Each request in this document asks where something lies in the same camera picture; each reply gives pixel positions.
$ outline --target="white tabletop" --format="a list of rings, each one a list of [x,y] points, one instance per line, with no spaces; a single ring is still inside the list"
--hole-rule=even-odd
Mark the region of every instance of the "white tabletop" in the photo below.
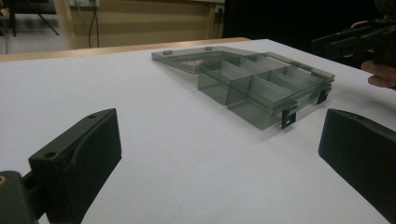
[[[318,155],[318,144],[328,108],[396,130],[396,92],[270,40],[221,45],[333,73],[333,89],[289,128],[261,131],[198,91],[197,76],[152,61],[163,49],[0,63],[0,170],[25,175],[27,159],[49,141],[114,107],[122,160],[83,223],[388,223]]]

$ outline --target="transparent plastic box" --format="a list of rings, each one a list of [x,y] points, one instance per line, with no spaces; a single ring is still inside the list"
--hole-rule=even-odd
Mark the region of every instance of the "transparent plastic box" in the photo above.
[[[224,47],[153,53],[155,61],[198,74],[198,90],[259,129],[286,128],[296,112],[320,104],[334,75],[273,52]]]

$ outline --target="beige wall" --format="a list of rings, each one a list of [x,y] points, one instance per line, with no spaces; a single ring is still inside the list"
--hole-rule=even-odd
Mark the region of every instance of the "beige wall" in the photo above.
[[[220,38],[222,23],[215,5],[187,0],[101,0],[97,10],[100,47]],[[60,21],[61,32],[67,33],[77,49],[88,48],[92,8],[81,8],[82,19],[76,7],[67,3],[61,7],[57,10],[66,17]],[[92,46],[96,47],[95,25],[92,28]]]

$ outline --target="floor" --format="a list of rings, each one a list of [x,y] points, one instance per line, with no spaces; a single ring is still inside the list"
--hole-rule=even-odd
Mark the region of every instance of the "floor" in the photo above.
[[[56,15],[42,15],[58,32],[56,35],[36,14],[17,14],[17,35],[7,28],[0,36],[0,54],[31,53],[67,49],[61,38]]]

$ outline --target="table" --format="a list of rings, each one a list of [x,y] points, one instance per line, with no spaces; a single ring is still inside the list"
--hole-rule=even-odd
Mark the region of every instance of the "table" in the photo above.
[[[394,91],[268,39],[200,44],[0,63],[0,170],[25,175],[33,153],[114,107],[122,160],[83,223],[388,223],[318,144],[328,108],[395,130]],[[335,74],[333,89],[287,129],[261,131],[198,91],[197,76],[151,60],[151,52],[203,46],[272,51]]]

